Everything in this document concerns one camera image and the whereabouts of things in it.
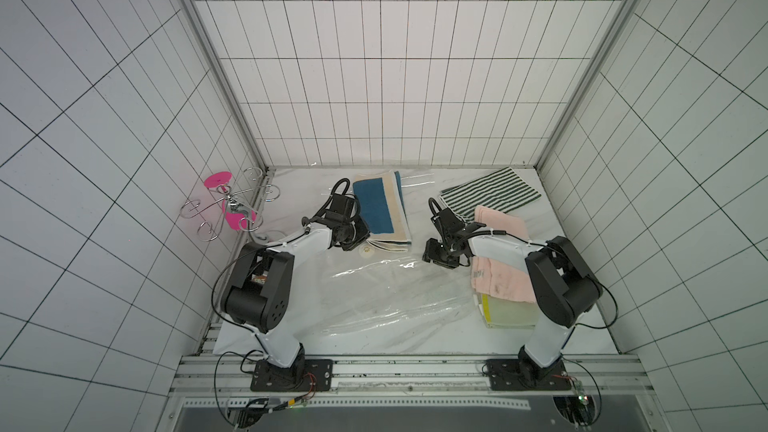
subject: blue towel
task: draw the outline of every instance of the blue towel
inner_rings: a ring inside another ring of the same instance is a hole
[[[406,252],[411,245],[411,233],[402,206],[399,172],[357,176],[352,188],[360,200],[360,216],[371,233],[368,243],[390,252]]]

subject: towel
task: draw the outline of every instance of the towel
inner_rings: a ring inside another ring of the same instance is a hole
[[[487,206],[507,213],[541,196],[510,167],[440,191],[443,205],[464,222],[472,221],[476,206]]]
[[[520,238],[530,238],[525,222],[492,208],[477,206],[475,221],[491,228],[505,230]],[[536,303],[528,274],[492,258],[472,258],[472,287],[475,291],[508,301]]]
[[[390,252],[408,251],[411,233],[402,206],[400,173],[356,176],[352,189],[360,200],[360,216],[371,233],[368,243]]]

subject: pink object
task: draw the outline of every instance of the pink object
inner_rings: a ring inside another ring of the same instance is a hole
[[[477,206],[475,221],[491,228],[505,230],[520,238],[530,238],[525,221],[492,208]],[[472,287],[477,292],[515,302],[536,303],[531,278],[524,271],[492,258],[472,258]]]
[[[221,211],[224,212],[224,218],[226,219],[226,223],[232,227],[234,230],[242,230],[240,227],[240,221],[245,218],[245,214],[232,214],[226,211],[226,200],[222,201],[221,203]],[[256,213],[254,211],[250,212],[251,220],[253,222],[256,221]]]
[[[205,179],[203,185],[207,188],[216,188],[228,184],[232,180],[232,172],[218,172]]]

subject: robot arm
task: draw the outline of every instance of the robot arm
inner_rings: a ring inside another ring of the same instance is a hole
[[[524,383],[535,387],[562,365],[562,348],[581,314],[602,295],[602,286],[565,237],[537,245],[485,224],[465,224],[433,198],[429,207],[442,242],[429,239],[426,261],[454,268],[461,255],[477,255],[528,271],[542,313],[533,335],[518,352],[518,363]]]

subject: wire towel holder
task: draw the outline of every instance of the wire towel holder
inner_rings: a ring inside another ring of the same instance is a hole
[[[264,171],[258,167],[249,167],[243,170],[243,174],[251,181],[258,182],[264,176]],[[195,218],[201,217],[202,223],[197,226],[197,238],[202,242],[211,242],[216,240],[224,227],[226,222],[233,230],[243,232],[254,232],[264,224],[264,217],[261,212],[250,206],[245,200],[243,200],[242,194],[246,192],[252,192],[259,189],[264,189],[264,202],[272,202],[280,197],[280,188],[273,186],[272,184],[266,184],[264,186],[256,186],[246,188],[245,190],[239,190],[232,192],[232,186],[229,185],[232,179],[231,172],[218,172],[211,177],[205,179],[203,184],[211,193],[220,194],[223,197],[216,200],[216,202],[209,206],[200,208],[202,201],[198,198],[188,198],[184,205],[179,210],[179,215],[183,218]],[[203,216],[203,212],[207,209],[220,204],[222,215],[216,220],[216,224],[211,224],[208,219]]]

